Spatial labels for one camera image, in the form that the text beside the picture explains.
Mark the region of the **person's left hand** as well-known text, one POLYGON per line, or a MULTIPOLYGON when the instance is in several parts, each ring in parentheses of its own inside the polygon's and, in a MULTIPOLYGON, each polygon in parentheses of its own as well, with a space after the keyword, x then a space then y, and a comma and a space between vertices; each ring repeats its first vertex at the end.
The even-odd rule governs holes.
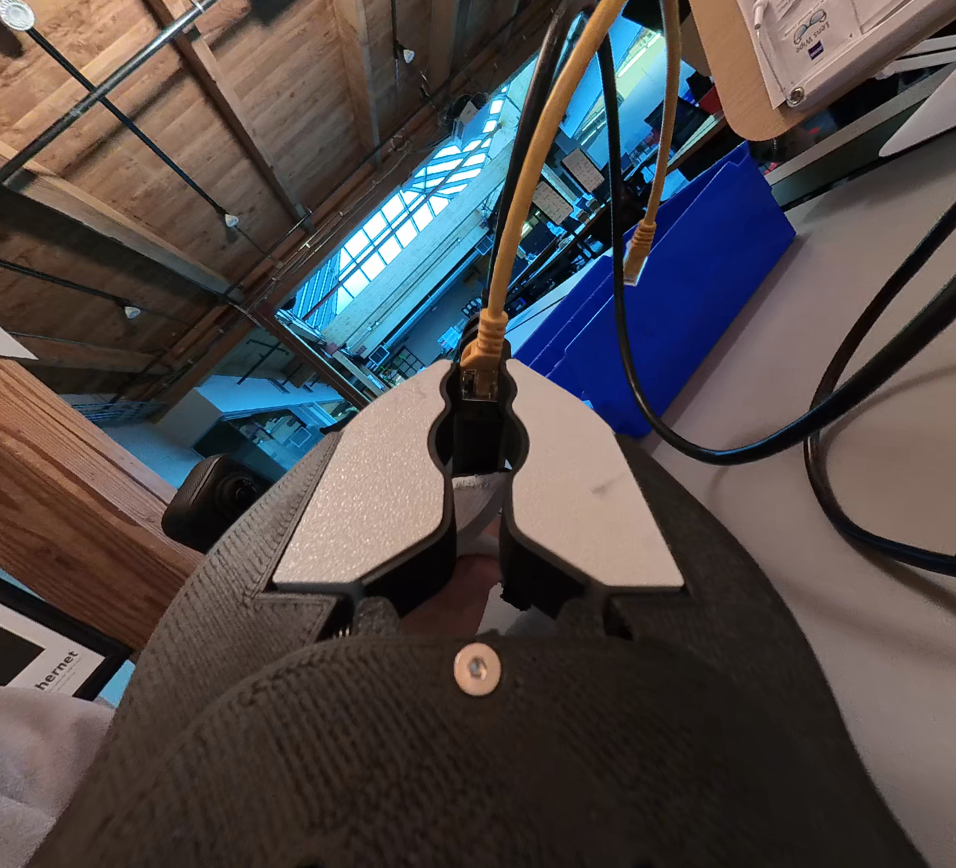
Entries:
POLYGON ((447 584, 400 620, 402 635, 477 635, 491 590, 500 581, 497 559, 469 554, 456 560, 447 584))

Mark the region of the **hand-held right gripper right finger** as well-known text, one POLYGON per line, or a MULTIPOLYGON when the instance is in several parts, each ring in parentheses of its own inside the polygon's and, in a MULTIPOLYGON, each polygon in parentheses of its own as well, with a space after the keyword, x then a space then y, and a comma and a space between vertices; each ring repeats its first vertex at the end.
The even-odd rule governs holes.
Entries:
POLYGON ((502 366, 502 596, 556 618, 572 599, 674 596, 686 580, 612 428, 529 366, 502 366))

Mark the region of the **blue plastic bin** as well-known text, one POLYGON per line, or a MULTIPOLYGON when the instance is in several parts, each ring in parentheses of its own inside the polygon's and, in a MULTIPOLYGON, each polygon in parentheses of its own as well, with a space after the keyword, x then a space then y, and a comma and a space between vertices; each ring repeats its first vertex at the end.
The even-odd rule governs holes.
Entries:
MULTIPOLYGON (((661 205, 639 282, 625 288, 633 360, 658 416, 793 240, 746 142, 661 205)), ((512 356, 589 403, 615 432, 648 435, 619 355, 611 257, 596 258, 568 285, 550 312, 528 313, 510 329, 512 356)))

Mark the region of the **grey desk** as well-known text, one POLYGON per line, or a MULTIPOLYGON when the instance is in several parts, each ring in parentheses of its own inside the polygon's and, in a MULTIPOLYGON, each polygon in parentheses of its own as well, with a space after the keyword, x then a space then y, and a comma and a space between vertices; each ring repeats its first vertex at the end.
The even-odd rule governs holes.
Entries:
MULTIPOLYGON (((789 210, 795 242, 665 419, 706 446, 805 412, 878 288, 954 202, 954 132, 789 210)), ((832 431, 827 465, 860 525, 954 551, 954 327, 832 431)), ((870 774, 932 866, 954 866, 954 579, 872 561, 831 527, 791 449, 741 468, 653 457, 770 577, 828 677, 870 774)))

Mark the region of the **wooden post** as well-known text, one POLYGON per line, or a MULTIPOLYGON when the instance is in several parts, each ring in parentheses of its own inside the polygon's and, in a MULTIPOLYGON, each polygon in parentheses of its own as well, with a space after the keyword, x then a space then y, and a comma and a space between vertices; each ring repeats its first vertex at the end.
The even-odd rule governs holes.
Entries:
POLYGON ((2 360, 5 573, 140 650, 203 560, 161 529, 173 493, 26 368, 2 360))

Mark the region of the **black network switch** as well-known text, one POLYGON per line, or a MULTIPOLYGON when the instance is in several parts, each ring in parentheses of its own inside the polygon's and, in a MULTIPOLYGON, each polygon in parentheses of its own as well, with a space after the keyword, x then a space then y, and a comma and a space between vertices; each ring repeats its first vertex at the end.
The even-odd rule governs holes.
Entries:
POLYGON ((514 395, 513 382, 507 375, 509 345, 498 370, 497 396, 493 400, 463 396, 460 357, 477 336, 479 315, 468 319, 453 357, 453 367, 446 383, 450 415, 443 423, 440 437, 447 445, 448 468, 452 478, 487 475, 505 471, 510 442, 510 423, 505 403, 514 395))

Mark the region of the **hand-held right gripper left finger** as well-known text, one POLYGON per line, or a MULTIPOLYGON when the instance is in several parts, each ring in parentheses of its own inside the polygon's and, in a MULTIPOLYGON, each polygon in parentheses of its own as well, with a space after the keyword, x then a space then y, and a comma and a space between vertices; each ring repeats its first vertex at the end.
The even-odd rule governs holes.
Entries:
POLYGON ((447 584, 456 522, 437 439, 451 375, 436 362, 346 426, 273 571, 276 590, 412 611, 447 584))

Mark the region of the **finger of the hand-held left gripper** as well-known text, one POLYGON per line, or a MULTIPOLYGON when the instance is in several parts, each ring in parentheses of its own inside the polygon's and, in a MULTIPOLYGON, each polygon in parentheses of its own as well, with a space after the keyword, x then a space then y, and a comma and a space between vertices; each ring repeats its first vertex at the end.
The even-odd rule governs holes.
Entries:
POLYGON ((485 531, 499 517, 504 501, 504 475, 452 478, 456 554, 498 554, 497 535, 485 531))

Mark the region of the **framed black white sign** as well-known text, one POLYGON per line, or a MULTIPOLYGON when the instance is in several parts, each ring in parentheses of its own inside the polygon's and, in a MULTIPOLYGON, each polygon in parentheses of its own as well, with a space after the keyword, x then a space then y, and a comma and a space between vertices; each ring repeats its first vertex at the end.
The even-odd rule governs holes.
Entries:
POLYGON ((1 577, 1 684, 116 707, 133 651, 1 577))

